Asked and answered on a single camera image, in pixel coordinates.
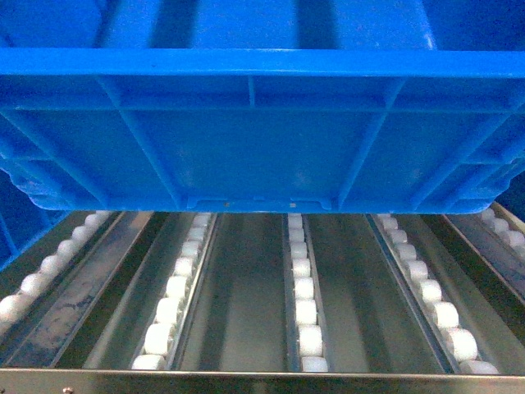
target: roller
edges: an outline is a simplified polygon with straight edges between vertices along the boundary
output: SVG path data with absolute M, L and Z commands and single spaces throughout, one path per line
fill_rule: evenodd
M 206 227 L 191 227 L 188 231 L 188 241 L 197 241 L 199 243 L 204 241 L 206 235 Z
M 518 254 L 523 260 L 525 260 L 525 245 L 518 245 L 514 247 L 514 252 Z
M 379 217 L 379 220 L 381 220 L 381 223 L 383 225 L 383 228 L 385 230 L 397 230 L 398 223 L 395 218 L 391 217 Z
M 210 222 L 210 213 L 199 213 L 195 215 L 193 220 L 193 227 L 207 227 Z
M 416 248 L 411 244 L 396 244 L 395 250 L 397 251 L 399 258 L 402 260 L 418 259 L 418 252 L 416 252 Z
M 101 218 L 104 218 L 107 219 L 110 217 L 110 215 L 112 214 L 112 211 L 95 211 L 95 213 L 101 217 Z
M 486 222 L 486 225 L 496 234 L 509 230 L 509 224 L 505 219 L 494 218 Z
M 166 368 L 166 360 L 161 355 L 140 355 L 133 361 L 131 369 L 160 371 Z
M 308 248 L 305 242 L 290 242 L 290 251 L 292 259 L 306 259 L 308 257 Z
M 144 338 L 144 352 L 148 355 L 167 356 L 173 344 L 175 328 L 172 324 L 155 323 L 149 326 Z
M 303 217 L 288 216 L 288 228 L 303 228 Z
M 494 210 L 487 208 L 483 212 L 479 213 L 479 217 L 483 222 L 488 222 L 489 220 L 495 218 Z
M 96 213 L 91 213 L 84 220 L 84 224 L 89 227 L 100 227 L 104 222 L 106 222 L 106 218 Z
M 175 262 L 174 276 L 191 277 L 194 271 L 194 260 L 190 257 L 179 257 Z
M 324 357 L 303 357 L 303 372 L 328 372 L 328 363 Z
M 294 290 L 296 300 L 313 300 L 313 279 L 311 277 L 294 279 Z
M 170 277 L 166 285 L 166 297 L 183 298 L 188 290 L 188 278 L 177 276 Z
M 443 296 L 441 294 L 440 284 L 433 279 L 418 282 L 416 284 L 416 291 L 425 304 L 433 304 L 441 301 L 441 297 Z
M 71 260 L 79 252 L 82 245 L 79 241 L 65 240 L 58 244 L 57 255 L 62 256 L 66 260 Z
M 459 362 L 477 358 L 476 340 L 470 331 L 464 328 L 446 328 L 441 330 L 446 348 Z
M 309 277 L 310 276 L 310 259 L 293 259 L 292 270 L 294 277 Z
M 304 242 L 304 230 L 302 228 L 291 228 L 290 242 Z
M 181 298 L 162 298 L 157 304 L 155 321 L 157 323 L 176 324 L 182 304 L 183 299 Z
M 78 226 L 75 227 L 75 230 L 73 230 L 73 233 L 71 234 L 71 239 L 74 241 L 79 242 L 81 245 L 84 245 L 89 238 L 93 236 L 96 229 L 94 227 L 90 226 Z
M 20 290 L 22 293 L 36 298 L 49 288 L 52 281 L 53 277 L 47 273 L 31 273 L 22 281 Z
M 33 299 L 24 294 L 8 295 L 0 301 L 0 322 L 16 323 L 21 320 L 33 303 Z
M 468 373 L 471 375 L 499 375 L 500 371 L 486 361 L 467 360 L 459 364 L 461 373 Z
M 413 282 L 428 279 L 428 267 L 422 260 L 405 260 L 404 267 Z
M 299 326 L 299 355 L 301 357 L 322 356 L 322 333 L 319 326 Z
M 65 259 L 64 256 L 52 254 L 51 256 L 48 256 L 42 260 L 42 263 L 40 264 L 40 271 L 55 277 L 61 273 L 64 268 L 67 267 L 67 265 L 69 265 L 69 260 Z
M 450 302 L 436 302 L 428 307 L 434 324 L 439 328 L 455 328 L 459 326 L 458 310 Z
M 300 324 L 317 323 L 317 306 L 315 300 L 295 301 L 295 322 Z
M 406 244 L 409 241 L 405 230 L 389 230 L 388 236 L 395 244 Z
M 199 254 L 201 243 L 198 241 L 186 241 L 180 248 L 180 256 L 196 258 Z
M 501 240 L 512 248 L 525 245 L 525 236 L 519 231 L 502 231 L 500 232 Z

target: metal surface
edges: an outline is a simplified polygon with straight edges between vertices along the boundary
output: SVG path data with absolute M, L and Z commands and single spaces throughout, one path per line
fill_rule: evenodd
M 489 278 L 488 266 L 457 233 L 450 237 L 454 230 L 443 217 L 396 218 L 455 305 L 461 325 L 476 338 L 480 354 L 502 374 L 525 374 L 524 338 L 519 335 L 519 330 L 523 332 L 523 307 L 510 309 L 506 305 L 516 305 L 513 297 L 506 297 L 509 293 L 501 282 L 498 289 L 485 280 Z M 509 325 L 512 319 L 515 330 Z
M 286 371 L 281 215 L 225 214 L 181 368 Z
M 152 213 L 123 213 L 4 366 L 53 367 L 111 281 Z
M 425 305 L 415 296 L 416 293 L 413 285 L 404 278 L 404 275 L 401 272 L 401 261 L 394 252 L 392 243 L 382 230 L 381 223 L 372 215 L 367 215 L 367 220 L 376 236 L 383 254 L 385 255 L 386 262 L 398 284 L 398 288 L 403 294 L 406 304 L 409 306 L 413 316 L 418 322 L 418 325 L 427 339 L 428 345 L 434 352 L 434 356 L 438 360 L 443 372 L 459 373 L 459 365 L 452 354 L 446 349 L 445 342 L 439 329 L 432 322 L 431 317 L 426 312 Z
M 340 373 L 441 373 L 363 215 L 308 215 Z
M 141 259 L 93 349 L 80 364 L 83 368 L 129 367 L 137 344 L 144 340 L 151 311 L 162 296 L 166 278 L 171 274 L 192 220 L 191 213 L 172 213 L 154 234 L 148 253 Z
M 465 239 L 510 284 L 525 302 L 525 263 L 491 231 L 481 219 L 472 215 L 450 215 L 447 221 L 465 235 Z
M 131 392 L 304 394 L 319 392 L 369 394 L 522 394 L 525 377 L 315 373 L 183 373 L 117 372 L 52 369 L 0 370 L 6 394 L 75 394 Z

